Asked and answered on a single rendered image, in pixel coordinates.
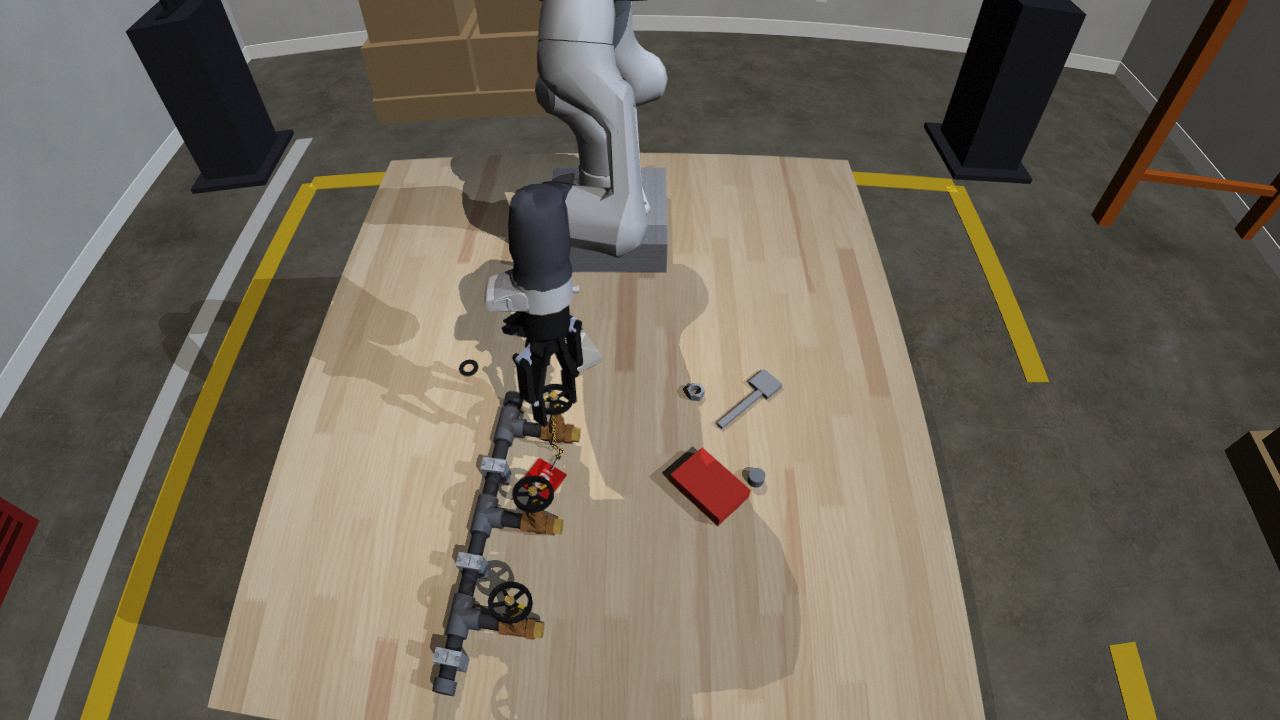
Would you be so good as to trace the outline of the red rectangular block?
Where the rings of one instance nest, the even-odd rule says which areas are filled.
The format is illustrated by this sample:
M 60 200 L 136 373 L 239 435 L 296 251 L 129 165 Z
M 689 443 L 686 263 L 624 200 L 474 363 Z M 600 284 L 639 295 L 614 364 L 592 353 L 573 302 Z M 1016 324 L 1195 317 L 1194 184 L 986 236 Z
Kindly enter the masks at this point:
M 669 483 L 717 527 L 739 509 L 751 492 L 703 447 L 669 474 Z

